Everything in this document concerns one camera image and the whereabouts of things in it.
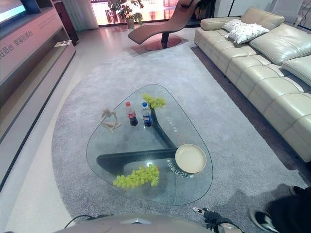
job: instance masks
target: bottle label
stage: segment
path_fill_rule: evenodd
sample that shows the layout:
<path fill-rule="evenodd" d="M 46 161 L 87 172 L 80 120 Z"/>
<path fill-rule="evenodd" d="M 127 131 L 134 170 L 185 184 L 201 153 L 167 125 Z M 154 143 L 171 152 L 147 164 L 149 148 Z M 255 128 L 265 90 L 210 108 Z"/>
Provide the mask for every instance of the bottle label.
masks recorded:
<path fill-rule="evenodd" d="M 136 117 L 136 114 L 135 114 L 135 112 L 132 112 L 132 113 L 128 113 L 127 116 L 128 116 L 128 118 L 134 118 L 134 117 Z"/>
<path fill-rule="evenodd" d="M 142 116 L 142 118 L 144 119 L 144 122 L 145 123 L 151 123 L 152 122 L 152 120 L 151 120 L 151 115 L 149 114 L 149 115 L 146 115 L 146 116 Z"/>

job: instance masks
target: person's foot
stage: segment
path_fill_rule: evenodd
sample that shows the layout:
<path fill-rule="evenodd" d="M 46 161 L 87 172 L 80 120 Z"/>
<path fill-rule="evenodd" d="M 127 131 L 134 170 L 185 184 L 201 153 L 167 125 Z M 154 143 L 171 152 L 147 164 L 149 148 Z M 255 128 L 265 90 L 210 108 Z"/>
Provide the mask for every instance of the person's foot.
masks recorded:
<path fill-rule="evenodd" d="M 249 216 L 252 222 L 260 229 L 266 232 L 278 233 L 278 231 L 274 228 L 271 216 L 268 213 L 258 210 L 249 210 Z"/>
<path fill-rule="evenodd" d="M 298 186 L 291 186 L 290 187 L 290 193 L 293 195 L 302 195 L 304 191 L 305 190 L 303 188 L 300 188 Z"/>

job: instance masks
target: glass tabletop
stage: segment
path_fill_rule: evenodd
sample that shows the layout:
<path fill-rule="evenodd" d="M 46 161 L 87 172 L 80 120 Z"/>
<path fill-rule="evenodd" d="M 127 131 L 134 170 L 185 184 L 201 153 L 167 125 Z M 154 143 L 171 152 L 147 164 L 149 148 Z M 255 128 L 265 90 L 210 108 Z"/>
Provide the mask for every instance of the glass tabletop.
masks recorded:
<path fill-rule="evenodd" d="M 156 120 L 145 127 L 141 114 L 142 94 L 164 98 L 166 105 L 156 108 Z M 125 103 L 131 102 L 138 125 L 131 126 Z M 183 205 L 200 199 L 210 188 L 213 178 L 212 161 L 196 128 L 177 101 L 164 87 L 151 84 L 135 91 L 115 109 L 121 124 L 112 132 L 99 125 L 86 149 L 89 166 L 103 180 L 112 184 L 117 175 L 127 176 L 139 166 L 156 165 L 160 176 L 158 186 L 146 183 L 128 189 L 127 195 L 170 205 Z M 205 168 L 196 174 L 184 172 L 175 161 L 175 152 L 183 144 L 200 147 L 207 158 Z"/>

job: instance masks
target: beige plate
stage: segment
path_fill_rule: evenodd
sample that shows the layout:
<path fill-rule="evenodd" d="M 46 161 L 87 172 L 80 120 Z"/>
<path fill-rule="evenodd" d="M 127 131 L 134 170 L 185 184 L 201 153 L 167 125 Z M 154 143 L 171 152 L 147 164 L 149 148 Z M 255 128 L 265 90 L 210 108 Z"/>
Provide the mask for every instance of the beige plate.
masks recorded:
<path fill-rule="evenodd" d="M 206 155 L 204 151 L 196 145 L 181 145 L 175 154 L 177 165 L 188 173 L 202 171 L 206 165 Z"/>

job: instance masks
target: green grapes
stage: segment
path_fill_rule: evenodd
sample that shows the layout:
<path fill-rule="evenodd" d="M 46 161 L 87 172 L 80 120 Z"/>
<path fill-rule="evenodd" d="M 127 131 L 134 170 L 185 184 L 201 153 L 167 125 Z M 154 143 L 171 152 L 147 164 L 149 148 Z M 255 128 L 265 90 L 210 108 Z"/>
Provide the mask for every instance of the green grapes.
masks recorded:
<path fill-rule="evenodd" d="M 112 182 L 113 186 L 123 189 L 135 189 L 147 182 L 152 187 L 159 183 L 160 171 L 156 165 L 149 164 L 146 167 L 139 166 L 138 170 L 133 170 L 131 174 L 124 176 L 118 175 Z"/>
<path fill-rule="evenodd" d="M 151 108 L 162 108 L 164 105 L 166 105 L 166 101 L 164 100 L 164 98 L 155 98 L 149 96 L 148 94 L 142 94 L 141 96 Z"/>

